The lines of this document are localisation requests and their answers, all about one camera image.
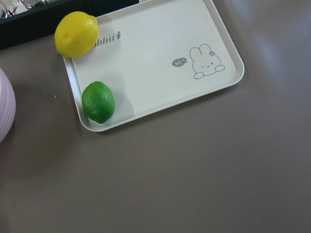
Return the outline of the cream rabbit tray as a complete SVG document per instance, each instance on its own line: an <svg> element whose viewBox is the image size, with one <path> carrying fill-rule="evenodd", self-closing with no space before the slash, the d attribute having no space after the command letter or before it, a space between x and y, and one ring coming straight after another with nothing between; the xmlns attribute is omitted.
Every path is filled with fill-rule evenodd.
<svg viewBox="0 0 311 233"><path fill-rule="evenodd" d="M211 0L148 0L97 18L90 53L64 60L81 124L102 132L238 83L243 61ZM115 100L99 124L81 97L94 81Z"/></svg>

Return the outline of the green lime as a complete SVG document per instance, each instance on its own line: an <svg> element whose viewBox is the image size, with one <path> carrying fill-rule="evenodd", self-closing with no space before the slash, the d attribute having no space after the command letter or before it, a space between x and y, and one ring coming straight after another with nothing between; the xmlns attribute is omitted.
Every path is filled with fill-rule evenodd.
<svg viewBox="0 0 311 233"><path fill-rule="evenodd" d="M91 120L103 124L115 111L114 96L103 82L95 81L89 84L82 93L83 109Z"/></svg>

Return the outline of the pink ribbed bowl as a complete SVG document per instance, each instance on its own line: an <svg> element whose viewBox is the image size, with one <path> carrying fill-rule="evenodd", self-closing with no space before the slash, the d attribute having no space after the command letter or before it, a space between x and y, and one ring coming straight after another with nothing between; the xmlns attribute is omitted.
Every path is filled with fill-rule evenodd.
<svg viewBox="0 0 311 233"><path fill-rule="evenodd" d="M13 87L0 69L0 141L7 136L10 131L16 114L16 98Z"/></svg>

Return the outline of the yellow lemon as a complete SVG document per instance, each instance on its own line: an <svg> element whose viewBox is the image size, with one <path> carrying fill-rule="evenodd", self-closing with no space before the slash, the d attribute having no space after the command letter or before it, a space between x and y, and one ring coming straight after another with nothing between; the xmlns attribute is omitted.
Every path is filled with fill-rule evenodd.
<svg viewBox="0 0 311 233"><path fill-rule="evenodd" d="M56 28L56 51L66 58L83 56L92 50L98 35L96 17L81 11L72 12L66 15Z"/></svg>

